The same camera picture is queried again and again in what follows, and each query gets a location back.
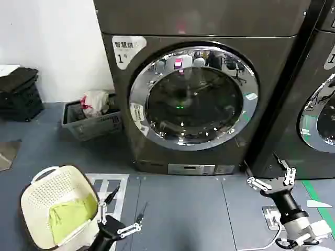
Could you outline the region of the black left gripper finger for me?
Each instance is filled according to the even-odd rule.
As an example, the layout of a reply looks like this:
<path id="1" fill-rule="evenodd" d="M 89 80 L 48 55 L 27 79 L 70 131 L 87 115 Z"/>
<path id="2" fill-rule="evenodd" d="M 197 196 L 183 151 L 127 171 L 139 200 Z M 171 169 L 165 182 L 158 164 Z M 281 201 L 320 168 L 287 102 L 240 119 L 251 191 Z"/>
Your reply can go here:
<path id="1" fill-rule="evenodd" d="M 148 206 L 148 203 L 146 202 L 142 208 L 142 210 L 140 211 L 140 213 L 138 214 L 138 216 L 135 219 L 135 222 L 132 225 L 129 226 L 125 226 L 121 229 L 117 230 L 117 234 L 119 235 L 119 237 L 121 239 L 124 239 L 134 233 L 138 233 L 141 232 L 142 230 L 142 224 L 143 224 L 143 220 L 144 220 L 144 215 L 145 215 L 145 211 L 146 208 Z"/>
<path id="2" fill-rule="evenodd" d="M 98 220 L 99 223 L 106 224 L 106 210 L 107 206 L 112 202 L 114 197 L 116 196 L 117 192 L 119 191 L 120 186 L 117 186 L 116 189 L 110 193 L 105 199 L 102 199 L 98 203 L 99 211 L 100 211 L 100 219 Z"/>

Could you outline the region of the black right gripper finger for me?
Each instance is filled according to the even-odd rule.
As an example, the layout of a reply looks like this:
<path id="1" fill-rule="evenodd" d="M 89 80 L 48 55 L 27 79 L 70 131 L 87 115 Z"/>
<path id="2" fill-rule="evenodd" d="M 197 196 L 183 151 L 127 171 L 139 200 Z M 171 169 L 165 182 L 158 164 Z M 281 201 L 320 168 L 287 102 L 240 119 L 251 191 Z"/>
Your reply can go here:
<path id="1" fill-rule="evenodd" d="M 252 187 L 254 190 L 259 190 L 265 193 L 272 191 L 272 186 L 265 183 L 264 181 L 255 178 L 251 168 L 249 167 L 246 161 L 243 162 L 245 167 L 245 174 L 247 175 L 247 184 Z"/>
<path id="2" fill-rule="evenodd" d="M 281 165 L 284 173 L 284 181 L 283 185 L 288 186 L 288 185 L 294 185 L 295 183 L 295 176 L 296 176 L 296 168 L 295 167 L 290 167 L 284 159 L 280 159 L 280 157 L 274 152 L 273 153 L 274 157 L 277 159 L 278 163 Z"/>

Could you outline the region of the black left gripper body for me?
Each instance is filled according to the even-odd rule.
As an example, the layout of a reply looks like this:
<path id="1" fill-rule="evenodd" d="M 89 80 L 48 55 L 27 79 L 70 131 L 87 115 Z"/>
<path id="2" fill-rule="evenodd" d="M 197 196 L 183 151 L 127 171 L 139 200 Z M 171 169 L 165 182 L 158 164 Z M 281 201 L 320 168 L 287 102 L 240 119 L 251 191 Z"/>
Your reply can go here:
<path id="1" fill-rule="evenodd" d="M 114 242 L 121 240 L 117 231 L 123 229 L 124 224 L 114 217 L 107 215 L 106 223 L 98 223 L 98 227 L 99 232 L 91 245 L 91 251 L 109 251 Z"/>

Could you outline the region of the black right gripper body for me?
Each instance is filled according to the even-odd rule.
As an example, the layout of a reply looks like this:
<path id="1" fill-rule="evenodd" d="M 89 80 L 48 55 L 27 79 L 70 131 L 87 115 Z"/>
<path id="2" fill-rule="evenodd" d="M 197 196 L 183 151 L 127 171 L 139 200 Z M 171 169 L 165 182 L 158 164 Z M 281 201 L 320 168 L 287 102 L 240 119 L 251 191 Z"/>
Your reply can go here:
<path id="1" fill-rule="evenodd" d="M 268 180 L 268 184 L 271 185 L 272 189 L 268 191 L 261 190 L 260 194 L 274 201 L 281 214 L 281 223 L 308 217 L 308 213 L 301 209 L 291 194 L 293 185 L 284 185 L 284 177 L 270 179 Z"/>

